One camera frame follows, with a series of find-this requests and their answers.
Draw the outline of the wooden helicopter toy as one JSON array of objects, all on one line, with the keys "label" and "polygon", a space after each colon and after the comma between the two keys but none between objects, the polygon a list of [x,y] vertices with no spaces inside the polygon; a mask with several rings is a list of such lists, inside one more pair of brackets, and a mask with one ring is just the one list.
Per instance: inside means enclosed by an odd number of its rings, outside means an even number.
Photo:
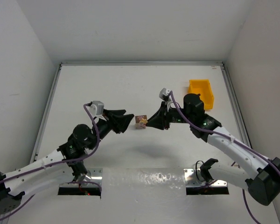
[{"label": "wooden helicopter toy", "polygon": [[141,119],[141,120],[139,121],[139,126],[140,126],[141,128],[146,128],[146,124],[147,124],[147,119]]}]

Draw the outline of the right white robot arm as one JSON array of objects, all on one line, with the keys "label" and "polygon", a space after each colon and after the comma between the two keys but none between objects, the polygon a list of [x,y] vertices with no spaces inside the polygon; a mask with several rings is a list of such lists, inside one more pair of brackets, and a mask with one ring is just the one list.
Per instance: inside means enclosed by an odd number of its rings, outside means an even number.
[{"label": "right white robot arm", "polygon": [[168,130],[172,123],[187,123],[197,138],[219,149],[240,166],[224,166],[218,159],[210,158],[199,168],[196,177],[200,182],[226,181],[247,191],[255,201],[265,206],[276,198],[280,193],[280,158],[269,159],[235,138],[205,112],[198,94],[185,95],[183,107],[175,101],[169,89],[162,89],[159,97],[161,106],[148,119],[147,127]]}]

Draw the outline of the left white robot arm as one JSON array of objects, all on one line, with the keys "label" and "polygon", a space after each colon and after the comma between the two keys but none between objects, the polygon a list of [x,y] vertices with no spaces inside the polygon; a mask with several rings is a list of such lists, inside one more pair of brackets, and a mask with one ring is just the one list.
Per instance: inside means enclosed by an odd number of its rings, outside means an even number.
[{"label": "left white robot arm", "polygon": [[0,172],[0,215],[18,208],[24,197],[51,186],[82,181],[88,173],[84,159],[97,150],[110,131],[124,133],[133,118],[125,110],[103,110],[93,127],[77,125],[67,142],[50,154],[13,172]]}]

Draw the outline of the brown wood block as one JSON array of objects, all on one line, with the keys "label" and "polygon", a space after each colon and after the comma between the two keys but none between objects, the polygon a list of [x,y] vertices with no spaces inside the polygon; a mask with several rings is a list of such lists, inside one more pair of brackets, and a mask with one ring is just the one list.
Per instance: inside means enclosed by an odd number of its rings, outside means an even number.
[{"label": "brown wood block", "polygon": [[137,115],[137,116],[135,116],[135,123],[136,124],[140,123],[142,120],[147,120],[147,115]]}]

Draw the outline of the yellow plastic bin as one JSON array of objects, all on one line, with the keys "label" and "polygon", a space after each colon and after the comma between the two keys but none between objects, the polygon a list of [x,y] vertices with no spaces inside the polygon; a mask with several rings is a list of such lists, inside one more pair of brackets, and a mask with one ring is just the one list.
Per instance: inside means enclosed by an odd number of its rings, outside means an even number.
[{"label": "yellow plastic bin", "polygon": [[204,103],[204,109],[209,111],[213,109],[214,95],[208,79],[189,80],[188,93],[199,94]]}]

